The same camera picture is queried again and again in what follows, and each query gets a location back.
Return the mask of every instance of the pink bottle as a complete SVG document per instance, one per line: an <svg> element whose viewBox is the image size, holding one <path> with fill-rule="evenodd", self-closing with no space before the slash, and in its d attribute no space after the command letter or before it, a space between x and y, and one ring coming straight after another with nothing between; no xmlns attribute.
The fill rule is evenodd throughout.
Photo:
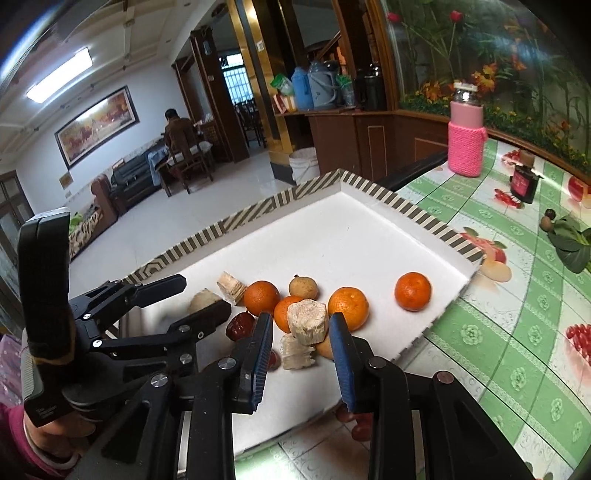
<svg viewBox="0 0 591 480"><path fill-rule="evenodd" d="M484 143L488 139L483 127L483 109L476 97L478 87L456 82L450 102L452 119L447 126L447 165L465 177L477 177L482 171Z"/></svg>

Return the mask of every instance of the painting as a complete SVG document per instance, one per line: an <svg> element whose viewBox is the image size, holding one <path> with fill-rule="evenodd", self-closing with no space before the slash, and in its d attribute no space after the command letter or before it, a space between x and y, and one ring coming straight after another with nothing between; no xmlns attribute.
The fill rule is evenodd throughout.
<svg viewBox="0 0 591 480"><path fill-rule="evenodd" d="M138 122L127 86L111 93L56 132L66 167Z"/></svg>

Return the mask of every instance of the fluorescent light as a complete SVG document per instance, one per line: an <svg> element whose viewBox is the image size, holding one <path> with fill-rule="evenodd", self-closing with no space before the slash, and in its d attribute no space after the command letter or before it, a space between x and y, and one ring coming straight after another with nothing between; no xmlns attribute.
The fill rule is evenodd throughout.
<svg viewBox="0 0 591 480"><path fill-rule="evenodd" d="M34 85L27 92L27 96L34 102L43 103L66 83L78 77L79 74L90 67L92 67L92 59L88 53L88 48L85 48Z"/></svg>

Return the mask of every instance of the blue thermos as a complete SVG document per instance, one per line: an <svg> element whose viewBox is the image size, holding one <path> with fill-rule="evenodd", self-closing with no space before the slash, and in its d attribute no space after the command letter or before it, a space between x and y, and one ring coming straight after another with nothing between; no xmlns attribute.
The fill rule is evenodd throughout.
<svg viewBox="0 0 591 480"><path fill-rule="evenodd" d="M302 67L296 67L291 76L291 82L294 85L295 102L298 110L312 110L314 108L314 99L310 90L308 74Z"/></svg>

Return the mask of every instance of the wooden counter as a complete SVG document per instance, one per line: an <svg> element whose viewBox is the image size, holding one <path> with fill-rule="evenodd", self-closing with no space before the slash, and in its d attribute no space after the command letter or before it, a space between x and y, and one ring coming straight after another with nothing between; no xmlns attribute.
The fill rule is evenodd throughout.
<svg viewBox="0 0 591 480"><path fill-rule="evenodd" d="M447 148L449 118L407 110L306 112L321 173L345 168L378 181L422 158ZM525 148L591 184L556 155L504 132L488 129L491 138Z"/></svg>

